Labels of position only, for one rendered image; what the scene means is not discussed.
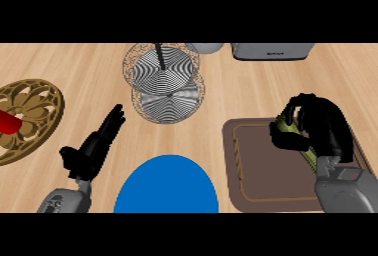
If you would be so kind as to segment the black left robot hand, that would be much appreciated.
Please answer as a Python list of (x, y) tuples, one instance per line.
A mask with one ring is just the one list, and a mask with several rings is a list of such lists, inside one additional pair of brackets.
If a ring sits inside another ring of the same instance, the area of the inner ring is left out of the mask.
[(90, 133), (78, 149), (64, 146), (59, 150), (68, 177), (92, 181), (103, 166), (109, 147), (126, 122), (123, 105), (117, 104), (106, 115), (99, 129)]

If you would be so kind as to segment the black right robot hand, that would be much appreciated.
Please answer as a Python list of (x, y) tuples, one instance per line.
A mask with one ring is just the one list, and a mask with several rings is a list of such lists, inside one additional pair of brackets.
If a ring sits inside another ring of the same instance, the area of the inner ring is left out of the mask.
[(300, 93), (289, 99), (282, 111), (285, 123), (298, 120), (298, 130), (307, 137), (294, 132), (282, 132), (278, 124), (270, 123), (272, 143), (279, 149), (307, 151), (316, 156), (338, 156), (341, 163), (353, 161), (353, 136), (348, 123), (338, 106), (315, 94)]

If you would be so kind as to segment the green squash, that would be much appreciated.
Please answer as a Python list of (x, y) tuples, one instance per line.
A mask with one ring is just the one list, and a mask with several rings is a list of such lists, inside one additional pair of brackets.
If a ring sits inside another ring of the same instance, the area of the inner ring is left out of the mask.
[[(297, 135), (301, 134), (301, 132), (298, 130), (297, 123), (292, 122), (291, 124), (286, 124), (286, 119), (285, 119), (284, 113), (281, 113), (276, 116), (275, 123), (276, 123), (278, 130), (281, 132), (291, 132), (291, 133), (295, 133)], [(312, 168), (312, 171), (316, 171), (316, 152), (315, 152), (313, 148), (309, 148), (307, 151), (301, 151), (300, 154)]]

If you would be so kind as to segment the brown tray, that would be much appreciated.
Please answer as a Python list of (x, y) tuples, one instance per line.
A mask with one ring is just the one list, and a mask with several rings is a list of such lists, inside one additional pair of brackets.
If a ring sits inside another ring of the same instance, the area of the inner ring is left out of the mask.
[[(269, 118), (232, 119), (223, 126), (233, 206), (242, 212), (260, 213), (323, 211), (315, 192), (316, 174), (297, 151), (273, 146), (270, 122)], [(374, 175), (360, 148), (354, 149), (353, 161), (338, 166), (357, 167)]]

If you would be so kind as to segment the ornate golden round trivet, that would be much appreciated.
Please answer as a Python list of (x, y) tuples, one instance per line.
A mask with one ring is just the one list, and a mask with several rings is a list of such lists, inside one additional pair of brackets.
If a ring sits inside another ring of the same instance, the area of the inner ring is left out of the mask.
[(21, 120), (19, 129), (0, 132), (0, 166), (27, 157), (53, 134), (65, 109), (59, 88), (43, 79), (24, 79), (0, 87), (0, 111)]

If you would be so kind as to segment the red cylinder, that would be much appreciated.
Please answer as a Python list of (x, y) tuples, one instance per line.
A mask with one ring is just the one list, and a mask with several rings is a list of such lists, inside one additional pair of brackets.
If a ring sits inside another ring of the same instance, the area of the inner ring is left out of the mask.
[(22, 120), (0, 110), (0, 133), (10, 135), (18, 132)]

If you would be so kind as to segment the blue oval plate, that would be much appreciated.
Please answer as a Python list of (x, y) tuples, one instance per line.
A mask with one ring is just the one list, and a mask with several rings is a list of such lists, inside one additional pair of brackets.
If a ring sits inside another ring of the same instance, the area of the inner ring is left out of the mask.
[(185, 156), (161, 155), (131, 172), (114, 205), (115, 213), (217, 213), (211, 179)]

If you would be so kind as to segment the grey appliance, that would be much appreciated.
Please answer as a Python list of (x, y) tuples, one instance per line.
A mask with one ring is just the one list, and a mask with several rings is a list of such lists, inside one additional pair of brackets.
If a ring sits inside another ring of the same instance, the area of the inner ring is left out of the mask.
[(313, 43), (233, 43), (232, 53), (244, 61), (303, 60), (313, 46)]

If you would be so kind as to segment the pale grey round bowl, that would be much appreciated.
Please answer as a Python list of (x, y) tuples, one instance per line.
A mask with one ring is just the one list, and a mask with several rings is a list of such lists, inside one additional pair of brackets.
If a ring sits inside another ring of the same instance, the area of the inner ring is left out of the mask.
[(188, 43), (186, 46), (198, 54), (213, 54), (221, 49), (223, 43)]

